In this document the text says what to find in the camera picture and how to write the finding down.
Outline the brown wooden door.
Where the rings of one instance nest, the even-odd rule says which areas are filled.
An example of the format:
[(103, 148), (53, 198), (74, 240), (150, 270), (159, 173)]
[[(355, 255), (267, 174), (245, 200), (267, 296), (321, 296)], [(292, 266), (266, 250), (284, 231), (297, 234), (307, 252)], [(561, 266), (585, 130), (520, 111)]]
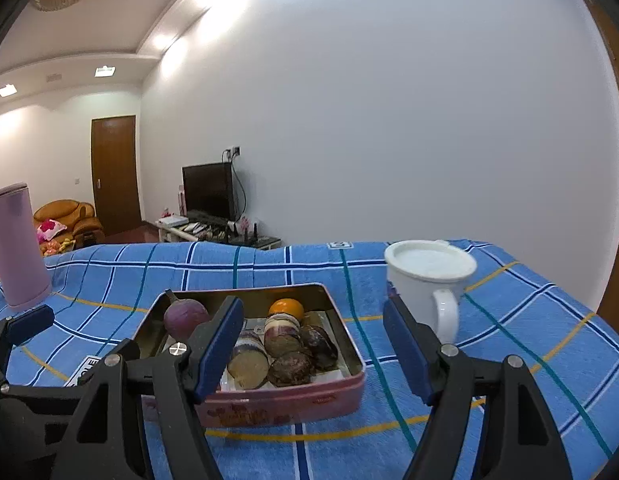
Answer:
[(94, 206), (108, 236), (136, 229), (141, 224), (136, 155), (136, 117), (93, 119)]

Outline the white floral mug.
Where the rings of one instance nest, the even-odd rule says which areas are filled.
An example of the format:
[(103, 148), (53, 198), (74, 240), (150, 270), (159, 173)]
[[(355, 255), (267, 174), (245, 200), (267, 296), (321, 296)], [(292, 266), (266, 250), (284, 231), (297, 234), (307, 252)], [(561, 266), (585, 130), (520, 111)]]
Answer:
[(402, 240), (384, 250), (387, 281), (413, 318), (431, 327), (442, 344), (453, 344), (463, 289), (477, 260), (446, 240)]

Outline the dark yam piece front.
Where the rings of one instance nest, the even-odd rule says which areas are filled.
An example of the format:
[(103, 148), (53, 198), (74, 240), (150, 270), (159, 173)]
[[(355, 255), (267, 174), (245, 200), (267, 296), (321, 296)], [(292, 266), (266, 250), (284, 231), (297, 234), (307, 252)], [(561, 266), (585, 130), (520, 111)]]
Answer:
[(285, 353), (271, 363), (267, 378), (275, 387), (292, 387), (311, 382), (314, 363), (310, 356), (302, 351)]

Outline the purple electric kettle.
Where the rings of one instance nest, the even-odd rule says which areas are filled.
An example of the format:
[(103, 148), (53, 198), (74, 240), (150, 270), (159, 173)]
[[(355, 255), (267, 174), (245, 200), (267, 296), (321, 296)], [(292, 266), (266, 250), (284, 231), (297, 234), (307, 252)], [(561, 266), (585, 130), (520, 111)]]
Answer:
[(0, 284), (15, 312), (35, 307), (51, 292), (24, 182), (0, 188)]

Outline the white tv stand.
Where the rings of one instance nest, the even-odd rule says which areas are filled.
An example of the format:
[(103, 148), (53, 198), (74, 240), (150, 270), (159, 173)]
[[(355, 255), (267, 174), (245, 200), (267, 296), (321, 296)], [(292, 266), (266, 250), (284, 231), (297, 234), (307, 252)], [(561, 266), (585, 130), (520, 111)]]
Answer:
[(254, 234), (234, 234), (229, 228), (209, 226), (201, 222), (189, 222), (187, 218), (169, 216), (152, 222), (157, 228), (161, 243), (176, 242), (211, 242), (230, 246), (251, 247), (270, 250), (282, 246), (282, 240), (272, 236), (255, 236)]

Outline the black television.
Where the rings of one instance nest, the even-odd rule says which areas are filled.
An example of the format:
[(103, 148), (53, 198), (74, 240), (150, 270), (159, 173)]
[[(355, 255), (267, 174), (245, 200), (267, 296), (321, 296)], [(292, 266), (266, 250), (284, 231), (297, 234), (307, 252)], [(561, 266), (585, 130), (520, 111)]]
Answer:
[(182, 183), (188, 214), (198, 211), (224, 220), (236, 218), (229, 162), (183, 167)]

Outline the dark yam end piece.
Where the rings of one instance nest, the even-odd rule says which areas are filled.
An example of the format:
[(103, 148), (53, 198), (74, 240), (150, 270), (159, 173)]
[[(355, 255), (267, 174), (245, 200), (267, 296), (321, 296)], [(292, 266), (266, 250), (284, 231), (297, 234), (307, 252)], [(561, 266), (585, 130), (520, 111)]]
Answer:
[(318, 325), (304, 325), (300, 328), (300, 339), (313, 358), (317, 370), (333, 370), (337, 367), (338, 347), (328, 333)]

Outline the blue plaid tablecloth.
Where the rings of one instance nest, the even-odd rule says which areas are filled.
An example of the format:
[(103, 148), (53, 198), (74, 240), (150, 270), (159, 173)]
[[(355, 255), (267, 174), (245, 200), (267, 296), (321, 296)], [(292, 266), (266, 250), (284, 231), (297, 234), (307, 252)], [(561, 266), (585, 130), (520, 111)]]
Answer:
[[(460, 302), (457, 346), (499, 361), (522, 356), (561, 432), (572, 474), (591, 479), (619, 446), (619, 335), (501, 248), (460, 240), (477, 259)], [(383, 243), (297, 245), (267, 252), (212, 243), (102, 245), (47, 258), (52, 327), (13, 350), (6, 376), (62, 386), (130, 337), (165, 289), (320, 283), (366, 367), (360, 408), (323, 422), (213, 430), (228, 479), (398, 479), (428, 420), (382, 325)]]

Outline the pink floral cushion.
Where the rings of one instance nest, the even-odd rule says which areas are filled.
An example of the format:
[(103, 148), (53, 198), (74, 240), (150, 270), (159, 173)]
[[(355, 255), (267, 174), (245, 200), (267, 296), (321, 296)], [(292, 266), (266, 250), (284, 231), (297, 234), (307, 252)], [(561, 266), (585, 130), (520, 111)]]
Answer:
[(67, 226), (62, 222), (56, 221), (54, 219), (47, 219), (40, 223), (39, 226), (36, 227), (36, 237), (39, 244), (50, 242), (57, 235), (65, 232), (67, 230)]

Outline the small orange mandarin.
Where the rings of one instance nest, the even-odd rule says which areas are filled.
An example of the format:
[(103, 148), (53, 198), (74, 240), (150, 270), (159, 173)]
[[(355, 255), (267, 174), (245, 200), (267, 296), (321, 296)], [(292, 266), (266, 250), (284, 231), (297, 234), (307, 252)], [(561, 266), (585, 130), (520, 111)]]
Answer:
[(281, 298), (276, 300), (268, 310), (269, 315), (284, 313), (293, 316), (296, 320), (302, 321), (305, 309), (300, 301), (294, 298)]

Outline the cut purple yam cylinder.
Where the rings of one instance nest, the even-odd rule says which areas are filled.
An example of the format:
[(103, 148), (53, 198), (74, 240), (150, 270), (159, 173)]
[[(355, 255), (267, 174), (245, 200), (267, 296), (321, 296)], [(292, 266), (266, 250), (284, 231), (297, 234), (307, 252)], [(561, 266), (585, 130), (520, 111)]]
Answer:
[(288, 313), (274, 313), (268, 315), (264, 326), (264, 347), (267, 353), (278, 359), (285, 353), (300, 351), (300, 321)]

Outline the purple round turnip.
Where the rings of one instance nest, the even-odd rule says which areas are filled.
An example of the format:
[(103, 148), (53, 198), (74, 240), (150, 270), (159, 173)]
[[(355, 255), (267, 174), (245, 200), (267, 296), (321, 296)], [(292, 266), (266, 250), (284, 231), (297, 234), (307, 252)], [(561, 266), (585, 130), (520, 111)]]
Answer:
[(169, 336), (177, 341), (186, 341), (201, 324), (210, 321), (210, 313), (200, 301), (182, 299), (170, 289), (165, 292), (169, 306), (163, 315), (163, 323)]

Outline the pink cookie tin box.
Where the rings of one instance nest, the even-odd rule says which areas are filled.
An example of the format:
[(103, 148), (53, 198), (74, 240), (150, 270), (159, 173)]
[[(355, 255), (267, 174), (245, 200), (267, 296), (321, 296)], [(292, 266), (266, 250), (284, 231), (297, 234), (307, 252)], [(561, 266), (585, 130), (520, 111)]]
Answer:
[(315, 420), (351, 414), (359, 408), (363, 397), (366, 367), (347, 330), (341, 314), (321, 284), (252, 289), (183, 292), (182, 298), (200, 301), (210, 314), (215, 314), (229, 296), (243, 304), (243, 327), (248, 318), (267, 318), (269, 307), (278, 299), (294, 298), (309, 311), (331, 311), (339, 319), (339, 332), (347, 337), (342, 344), (352, 375), (327, 384), (252, 390), (215, 392), (196, 406), (201, 424), (210, 428), (266, 427), (315, 422)]

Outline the orange leather sofa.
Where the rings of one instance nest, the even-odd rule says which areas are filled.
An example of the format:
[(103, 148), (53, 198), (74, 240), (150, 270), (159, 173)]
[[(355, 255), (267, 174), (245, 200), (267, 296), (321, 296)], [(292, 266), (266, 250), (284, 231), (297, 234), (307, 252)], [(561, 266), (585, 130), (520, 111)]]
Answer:
[(77, 200), (54, 200), (40, 207), (32, 216), (35, 228), (47, 219), (54, 219), (67, 226), (67, 230), (50, 242), (39, 244), (44, 256), (52, 256), (73, 249), (98, 245), (104, 242), (103, 226), (96, 211), (89, 203)]

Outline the cut purple yam half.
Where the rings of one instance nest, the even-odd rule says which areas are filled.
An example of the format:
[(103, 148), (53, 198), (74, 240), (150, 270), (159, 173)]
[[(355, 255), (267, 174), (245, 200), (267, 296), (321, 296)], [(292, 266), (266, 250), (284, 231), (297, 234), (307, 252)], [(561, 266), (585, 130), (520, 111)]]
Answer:
[(269, 358), (262, 341), (251, 330), (244, 330), (236, 340), (227, 372), (234, 388), (253, 390), (262, 387), (269, 372)]

